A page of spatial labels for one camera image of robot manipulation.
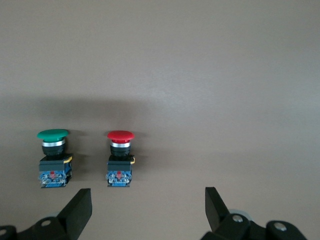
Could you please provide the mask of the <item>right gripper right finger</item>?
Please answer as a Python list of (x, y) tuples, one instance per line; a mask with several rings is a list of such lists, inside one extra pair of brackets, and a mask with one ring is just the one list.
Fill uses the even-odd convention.
[(211, 231), (203, 240), (305, 240), (293, 224), (271, 220), (259, 226), (241, 213), (231, 213), (215, 187), (205, 188), (205, 214)]

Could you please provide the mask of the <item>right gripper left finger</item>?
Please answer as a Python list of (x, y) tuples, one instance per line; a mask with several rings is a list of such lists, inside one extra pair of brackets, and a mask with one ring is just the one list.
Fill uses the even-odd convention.
[(17, 232), (13, 225), (0, 227), (2, 240), (77, 240), (92, 216), (89, 188), (80, 189), (57, 214), (42, 218), (28, 229)]

